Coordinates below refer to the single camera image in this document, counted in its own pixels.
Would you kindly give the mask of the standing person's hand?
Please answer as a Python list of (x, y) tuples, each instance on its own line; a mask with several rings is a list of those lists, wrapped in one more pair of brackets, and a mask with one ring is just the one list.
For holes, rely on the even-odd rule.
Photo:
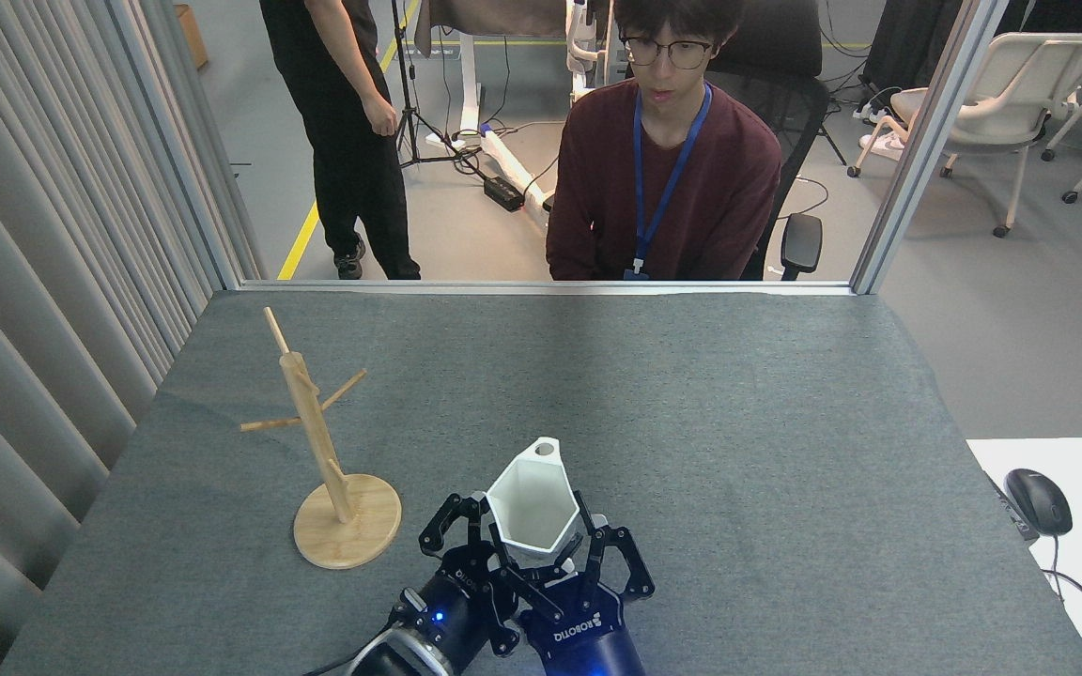
[(399, 125), (398, 112), (378, 91), (362, 95), (362, 111), (372, 132), (381, 137), (394, 137)]

